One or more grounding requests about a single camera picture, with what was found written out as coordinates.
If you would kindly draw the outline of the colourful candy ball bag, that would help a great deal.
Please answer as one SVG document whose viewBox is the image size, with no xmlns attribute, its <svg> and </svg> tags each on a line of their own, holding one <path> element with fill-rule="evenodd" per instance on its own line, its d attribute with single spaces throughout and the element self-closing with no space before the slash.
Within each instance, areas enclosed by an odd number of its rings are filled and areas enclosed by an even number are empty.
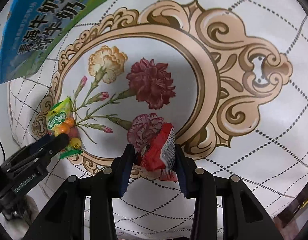
<svg viewBox="0 0 308 240">
<path fill-rule="evenodd" d="M 59 158 L 65 159 L 83 152 L 83 143 L 72 113 L 72 101 L 70 97 L 53 105 L 47 113 L 47 130 L 50 135 L 57 137 L 65 133 L 69 137 L 68 145 L 60 151 Z"/>
</svg>

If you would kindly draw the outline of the red small snack packet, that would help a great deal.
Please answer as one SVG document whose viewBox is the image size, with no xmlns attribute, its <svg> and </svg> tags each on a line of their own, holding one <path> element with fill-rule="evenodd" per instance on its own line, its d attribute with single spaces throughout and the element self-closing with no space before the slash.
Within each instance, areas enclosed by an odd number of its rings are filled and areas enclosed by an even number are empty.
<svg viewBox="0 0 308 240">
<path fill-rule="evenodd" d="M 160 131 L 136 155 L 135 165 L 147 179 L 177 181 L 172 171 L 175 163 L 174 127 L 163 123 Z"/>
</svg>

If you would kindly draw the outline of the cardboard milk box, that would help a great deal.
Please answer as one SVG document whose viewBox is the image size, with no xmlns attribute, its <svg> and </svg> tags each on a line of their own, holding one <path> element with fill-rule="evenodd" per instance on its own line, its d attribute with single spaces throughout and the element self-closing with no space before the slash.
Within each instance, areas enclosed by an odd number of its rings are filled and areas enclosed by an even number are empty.
<svg viewBox="0 0 308 240">
<path fill-rule="evenodd" d="M 0 51 L 0 83 L 38 71 L 53 48 L 87 15 L 102 20 L 83 31 L 59 56 L 53 88 L 61 88 L 84 53 L 107 41 L 151 35 L 146 13 L 157 0 L 16 0 Z"/>
</svg>

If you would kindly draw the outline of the floral patterned tablecloth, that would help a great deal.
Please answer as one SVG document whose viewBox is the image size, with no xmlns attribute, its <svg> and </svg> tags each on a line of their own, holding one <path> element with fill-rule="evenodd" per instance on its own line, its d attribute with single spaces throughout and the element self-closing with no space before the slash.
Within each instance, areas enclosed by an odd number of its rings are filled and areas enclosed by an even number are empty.
<svg viewBox="0 0 308 240">
<path fill-rule="evenodd" d="M 0 0 L 0 51 L 15 1 Z M 61 88 L 52 87 L 61 51 L 101 16 L 70 29 L 37 72 L 0 83 L 8 93 L 0 126 L 16 152 L 50 135 L 47 113 L 66 97 L 83 143 L 81 154 L 51 159 L 25 195 L 30 219 L 4 218 L 0 239 L 24 239 L 68 177 L 96 175 L 127 144 L 135 157 L 127 191 L 112 200 L 117 239 L 190 239 L 195 200 L 135 165 L 165 122 L 197 167 L 239 176 L 285 239 L 294 203 L 308 201 L 308 0 L 157 0 L 139 12 L 150 36 L 98 44 Z"/>
</svg>

